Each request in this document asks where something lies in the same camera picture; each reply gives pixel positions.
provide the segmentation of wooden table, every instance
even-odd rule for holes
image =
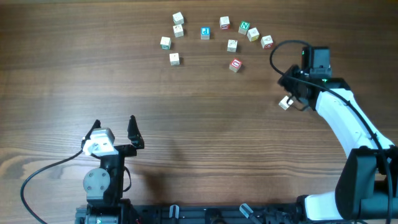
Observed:
[[[393,1],[149,1],[0,6],[0,223],[35,223],[19,190],[33,171],[79,151],[95,119],[127,144],[137,117],[146,148],[126,160],[136,205],[293,202],[334,190],[345,154],[314,111],[284,111],[270,50],[238,33],[249,21],[274,40],[331,48],[369,119],[398,141],[398,30]],[[175,38],[172,14],[185,16]],[[231,30],[220,30],[229,16]],[[211,39],[200,40],[200,27]],[[160,38],[172,38],[162,50]],[[226,51],[238,40],[237,53]],[[275,65],[300,63],[302,46]],[[171,67],[169,53],[181,65]],[[236,57],[238,73],[228,69]],[[86,204],[81,155],[29,182],[28,203],[46,222],[72,223]]]

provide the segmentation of white cube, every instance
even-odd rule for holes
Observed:
[[[174,36],[182,37],[184,35],[184,30],[182,29],[181,24],[173,26]]]
[[[232,60],[232,62],[229,65],[229,69],[231,69],[234,72],[237,72],[242,66],[242,62],[236,58]]]
[[[272,40],[271,35],[265,36],[261,38],[261,46],[263,49],[268,49],[272,47],[274,41]]]
[[[237,40],[228,40],[228,46],[226,48],[227,51],[236,52],[236,48],[237,47],[238,47],[238,41]]]
[[[184,24],[184,17],[182,16],[181,12],[173,15],[173,21],[175,25]]]
[[[224,16],[220,18],[221,29],[229,29],[229,16]]]
[[[162,37],[162,40],[160,40],[160,46],[165,50],[170,50],[171,45],[172,39],[170,37]]]
[[[257,28],[248,30],[248,38],[249,38],[250,42],[257,40],[259,38],[259,36],[260,36],[260,33],[257,30]]]
[[[202,40],[210,40],[210,27],[200,28],[200,38]]]
[[[180,64],[180,57],[178,56],[178,53],[170,54],[170,63],[172,65]]]
[[[289,102],[287,101],[289,100],[288,96],[285,96],[280,102],[279,102],[279,106],[281,108],[283,108],[284,110],[287,110],[287,108],[289,108],[292,104],[293,104],[293,100],[290,99]]]

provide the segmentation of black cable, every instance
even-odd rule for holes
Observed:
[[[294,95],[291,95],[287,100],[286,100],[286,103],[289,105],[289,101],[290,100],[292,100],[292,98],[294,97]],[[293,106],[293,108],[295,108],[296,110],[298,110],[298,111],[305,111],[307,108],[309,108],[310,107],[310,105],[305,105],[305,106],[303,106],[303,108],[297,108],[295,105],[293,105],[293,103],[292,103],[292,106]]]
[[[83,152],[83,150],[81,149],[78,153],[76,153],[75,155],[69,157],[68,159],[64,159],[64,160],[62,160],[62,161],[55,162],[55,163],[53,163],[53,164],[50,164],[50,165],[48,165],[48,166],[45,166],[45,167],[39,169],[38,171],[36,171],[36,172],[34,172],[32,175],[30,175],[30,176],[24,181],[24,183],[22,184],[22,186],[21,186],[21,200],[22,200],[22,203],[25,205],[25,208],[30,212],[30,214],[32,214],[32,216],[35,217],[35,218],[37,219],[37,221],[39,221],[41,224],[47,224],[47,223],[46,223],[45,221],[43,221],[43,219],[41,219],[38,215],[36,215],[35,212],[33,212],[33,210],[29,207],[29,205],[27,204],[27,202],[26,202],[26,200],[25,200],[24,190],[25,190],[26,184],[27,184],[34,176],[36,176],[37,174],[39,174],[39,173],[45,171],[45,170],[48,169],[48,168],[55,167],[55,166],[57,166],[57,165],[59,165],[59,164],[63,164],[64,162],[68,162],[69,160],[72,160],[72,159],[76,158],[77,156],[79,156],[82,152]]]
[[[92,153],[91,156],[94,157],[95,159],[101,159],[100,157],[94,155],[94,153]]]
[[[129,171],[129,169],[127,169],[127,167],[124,167],[124,171],[127,172],[128,176],[129,176],[129,180],[130,180],[129,186],[126,187],[126,189],[123,190],[123,192],[126,192],[126,191],[130,190],[130,188],[131,188],[131,175],[130,175],[130,171]]]
[[[335,97],[339,98],[343,103],[346,104],[346,106],[348,106],[354,113],[355,115],[359,118],[359,120],[363,123],[364,127],[366,128],[366,130],[368,131],[368,133],[371,136],[371,139],[374,141],[374,143],[376,144],[377,148],[379,149],[381,158],[383,160],[383,165],[384,165],[384,170],[386,171],[386,175],[387,175],[387,184],[388,184],[388,209],[387,209],[387,218],[386,218],[386,224],[390,224],[391,222],[391,218],[392,218],[392,178],[391,178],[391,171],[389,168],[389,164],[387,162],[387,157],[386,154],[384,153],[384,149],[381,147],[381,144],[377,138],[376,133],[374,133],[372,131],[372,129],[369,127],[368,123],[365,121],[365,119],[362,117],[362,115],[359,113],[359,111],[351,104],[351,102],[349,102],[348,100],[346,100],[345,98],[343,98],[341,95],[339,95],[338,93],[336,93],[335,91],[325,88],[323,86],[314,84],[314,83],[310,83],[304,80],[301,80],[299,78],[295,78],[295,77],[291,77],[286,75],[285,73],[281,72],[277,67],[275,67],[274,63],[272,62],[272,56],[274,55],[275,51],[281,47],[284,44],[290,44],[290,43],[297,43],[297,44],[303,44],[306,45],[309,48],[312,48],[312,46],[302,40],[285,40],[283,42],[281,42],[280,44],[278,44],[271,52],[270,56],[269,56],[269,63],[271,65],[271,67],[279,74],[281,74],[284,78],[289,78],[291,80],[295,80],[296,82],[301,82],[306,84],[307,86],[314,86],[316,88],[319,88],[323,91],[327,91],[329,93],[331,93],[332,95],[334,95]]]

